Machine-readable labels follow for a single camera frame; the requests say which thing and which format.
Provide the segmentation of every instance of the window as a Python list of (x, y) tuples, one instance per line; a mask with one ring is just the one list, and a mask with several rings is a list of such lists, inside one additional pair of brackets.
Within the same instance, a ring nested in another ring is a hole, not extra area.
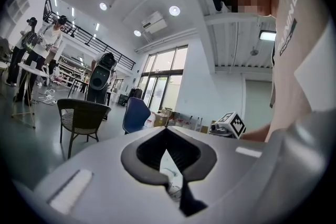
[(153, 67), (153, 71), (170, 70), (174, 59), (175, 50), (158, 54)]
[(153, 112), (175, 109), (188, 48), (149, 55), (139, 82), (144, 103)]
[(176, 69), (183, 69), (185, 64), (185, 58), (187, 57), (188, 48), (178, 49), (176, 52), (175, 60), (173, 68)]

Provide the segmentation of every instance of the box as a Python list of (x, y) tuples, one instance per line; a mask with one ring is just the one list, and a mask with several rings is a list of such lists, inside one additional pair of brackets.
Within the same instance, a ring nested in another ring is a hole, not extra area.
[(166, 126), (168, 118), (167, 115), (155, 113), (154, 127)]

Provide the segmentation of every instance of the black chair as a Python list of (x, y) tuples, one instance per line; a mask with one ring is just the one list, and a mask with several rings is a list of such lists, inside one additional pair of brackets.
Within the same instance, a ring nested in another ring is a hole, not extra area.
[(78, 135), (86, 135), (86, 142), (89, 137), (97, 140), (97, 131), (105, 115), (107, 115), (111, 108), (103, 104), (97, 104), (89, 101), (82, 101), (77, 99), (60, 99), (57, 101), (59, 115), (61, 117), (61, 135), (59, 142), (62, 143), (63, 127), (71, 132), (68, 159), (71, 156), (72, 142)]

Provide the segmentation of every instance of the railing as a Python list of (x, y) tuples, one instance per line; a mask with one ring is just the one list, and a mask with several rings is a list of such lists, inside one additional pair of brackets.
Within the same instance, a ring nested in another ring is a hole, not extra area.
[[(54, 24), (57, 21), (57, 14), (51, 10), (50, 0), (46, 0), (45, 10), (43, 20), (47, 23)], [(65, 34), (71, 36), (72, 38), (84, 43), (90, 48), (96, 50), (97, 52), (111, 52), (113, 53), (114, 59), (117, 63), (126, 67), (129, 70), (133, 69), (135, 62), (115, 49), (111, 48), (105, 42), (95, 38), (92, 34), (80, 28), (77, 25), (72, 26), (72, 24), (67, 21), (66, 24), (61, 29)]]

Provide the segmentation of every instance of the gray floor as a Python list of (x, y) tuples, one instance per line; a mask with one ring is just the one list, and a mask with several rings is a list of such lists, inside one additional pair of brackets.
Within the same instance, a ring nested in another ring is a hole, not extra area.
[[(57, 105), (43, 103), (36, 105), (35, 130), (16, 119), (12, 119), (12, 99), (17, 88), (7, 86), (2, 81), (0, 81), (0, 152), (12, 177), (33, 189), (45, 175), (66, 161), (70, 133), (63, 130), (62, 144), (60, 144), (60, 116)], [(68, 96), (69, 89), (62, 86), (53, 88), (57, 89), (54, 94), (56, 100)], [(47, 87), (41, 87), (39, 92), (44, 93), (45, 90)], [(75, 92), (73, 98), (83, 100), (84, 96), (80, 92)], [(108, 120), (102, 122), (98, 131), (100, 141), (124, 135), (122, 121), (125, 108), (114, 102), (110, 102), (110, 107), (112, 110)], [(28, 111), (28, 107), (22, 103), (16, 104), (15, 109)], [(95, 143), (97, 142), (91, 138), (86, 143), (86, 136), (78, 136), (72, 144), (71, 155), (74, 156)]]

